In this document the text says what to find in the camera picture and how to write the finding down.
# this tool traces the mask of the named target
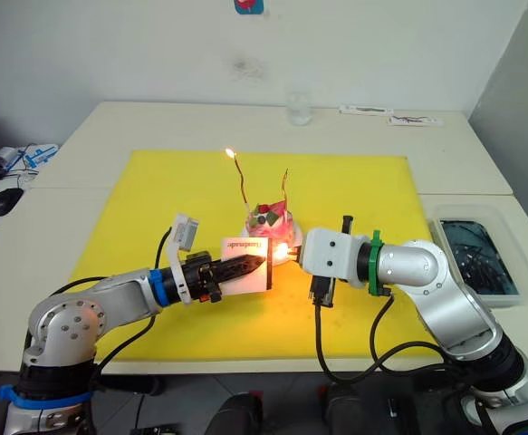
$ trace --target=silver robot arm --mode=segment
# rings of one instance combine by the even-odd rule
[[[443,351],[471,374],[472,396],[462,401],[467,418],[500,434],[528,427],[528,360],[476,293],[451,276],[438,246],[425,240],[383,245],[378,236],[370,241],[315,228],[304,241],[300,263],[314,278],[332,278],[330,300],[322,300],[326,306],[333,278],[358,288],[370,282],[373,295],[380,284],[397,285]]]
[[[84,403],[92,395],[93,374],[100,373],[96,343],[104,334],[177,302],[218,302],[219,283],[248,275],[266,261],[249,255],[213,261],[207,252],[179,261],[178,251],[190,250],[197,224],[177,216],[168,240],[171,267],[111,276],[81,292],[51,295],[33,309],[32,341],[18,382],[0,388],[0,399],[10,401],[4,435],[84,433]]]

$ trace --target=computer mouse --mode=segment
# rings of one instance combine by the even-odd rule
[[[21,188],[7,188],[0,192],[0,216],[8,214],[14,208],[24,191]]]

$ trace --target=green ring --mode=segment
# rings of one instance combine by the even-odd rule
[[[370,241],[372,246],[369,257],[369,293],[373,296],[379,295],[379,278],[377,273],[380,249],[384,245],[380,240],[380,231],[375,229]]]

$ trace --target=plastic container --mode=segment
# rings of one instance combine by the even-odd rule
[[[435,242],[445,251],[449,268],[455,280],[464,283],[456,264],[451,246],[446,238],[442,221],[468,220],[481,224],[501,257],[517,289],[517,295],[479,295],[487,305],[493,308],[520,305],[528,301],[528,259],[523,253],[523,240],[517,238],[509,227],[501,211],[491,206],[443,205],[434,209],[430,229]]]

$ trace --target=candle flame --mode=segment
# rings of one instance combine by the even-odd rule
[[[279,243],[278,246],[274,250],[274,260],[281,261],[284,260],[286,257],[288,257],[288,244],[287,243]]]

